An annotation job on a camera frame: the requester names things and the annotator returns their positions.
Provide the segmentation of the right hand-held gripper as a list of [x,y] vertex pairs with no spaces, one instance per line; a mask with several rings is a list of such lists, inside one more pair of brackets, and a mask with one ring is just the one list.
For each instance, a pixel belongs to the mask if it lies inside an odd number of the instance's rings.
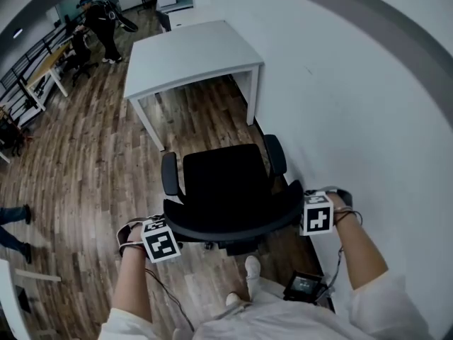
[[333,209],[333,202],[325,191],[305,195],[299,234],[312,236],[332,232]]

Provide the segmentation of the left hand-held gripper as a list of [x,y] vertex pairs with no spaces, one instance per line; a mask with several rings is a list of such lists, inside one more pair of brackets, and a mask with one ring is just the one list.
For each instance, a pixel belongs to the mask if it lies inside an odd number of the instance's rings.
[[141,238],[149,260],[153,264],[180,256],[180,248],[173,231],[164,219],[144,221]]

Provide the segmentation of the person's left hand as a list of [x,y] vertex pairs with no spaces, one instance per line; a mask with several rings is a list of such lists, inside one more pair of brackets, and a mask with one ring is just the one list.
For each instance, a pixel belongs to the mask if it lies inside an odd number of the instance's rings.
[[136,224],[130,231],[127,238],[128,246],[142,246],[142,224]]

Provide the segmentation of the person's right hand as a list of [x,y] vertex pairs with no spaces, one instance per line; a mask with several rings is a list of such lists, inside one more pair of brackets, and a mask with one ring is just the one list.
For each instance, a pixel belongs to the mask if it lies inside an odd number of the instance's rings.
[[334,213],[342,213],[351,209],[351,207],[347,205],[336,192],[328,193],[328,197],[331,199],[333,203]]

